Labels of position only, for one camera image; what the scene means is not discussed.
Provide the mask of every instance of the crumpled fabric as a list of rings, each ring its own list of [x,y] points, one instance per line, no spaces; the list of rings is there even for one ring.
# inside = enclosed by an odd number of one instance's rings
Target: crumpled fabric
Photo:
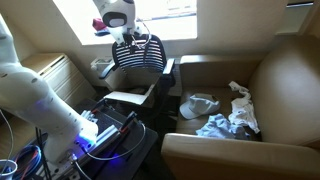
[[[249,90],[232,81],[229,86],[232,91],[239,91],[244,95],[243,98],[236,98],[231,102],[232,113],[229,115],[229,121],[241,126],[249,126],[255,133],[259,133],[258,122],[254,115],[254,108]]]
[[[249,140],[249,135],[242,126],[231,124],[222,114],[209,116],[208,122],[196,130],[196,134],[203,137]]]

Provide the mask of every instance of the beige armchair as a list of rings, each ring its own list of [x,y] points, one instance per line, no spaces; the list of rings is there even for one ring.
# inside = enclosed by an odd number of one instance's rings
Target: beige armchair
[[[300,37],[266,56],[184,56],[184,103],[195,92],[221,100],[216,113],[231,113],[239,94],[228,84],[248,87],[261,134],[251,141],[195,135],[208,120],[179,115],[167,134],[162,156],[177,179],[320,179],[320,41]]]

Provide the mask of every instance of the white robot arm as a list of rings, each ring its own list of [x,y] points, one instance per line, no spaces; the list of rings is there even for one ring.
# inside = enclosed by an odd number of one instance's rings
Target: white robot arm
[[[92,147],[98,127],[68,106],[32,70],[21,66],[13,37],[0,15],[0,108],[48,133],[44,153],[59,166],[67,153],[81,156],[81,148]]]
[[[142,23],[137,22],[134,0],[93,0],[103,23],[118,44],[125,43],[124,35],[141,35]]]

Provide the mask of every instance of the blue cloth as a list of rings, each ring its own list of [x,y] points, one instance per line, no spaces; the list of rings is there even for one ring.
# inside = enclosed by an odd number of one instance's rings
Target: blue cloth
[[[208,122],[199,130],[198,136],[248,140],[248,134],[240,125],[231,124],[222,114],[209,116]]]

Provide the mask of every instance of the black chair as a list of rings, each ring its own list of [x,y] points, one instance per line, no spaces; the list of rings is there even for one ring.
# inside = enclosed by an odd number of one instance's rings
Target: black chair
[[[161,40],[155,35],[126,36],[126,43],[112,46],[114,64],[109,65],[100,75],[105,79],[111,70],[121,68],[126,73],[127,67],[148,68],[161,73],[159,78],[159,91],[155,95],[154,106],[150,109],[138,105],[128,105],[116,102],[112,104],[122,114],[135,111],[142,120],[154,119],[160,112],[168,97],[168,92],[175,85],[173,75],[174,59],[167,59]]]

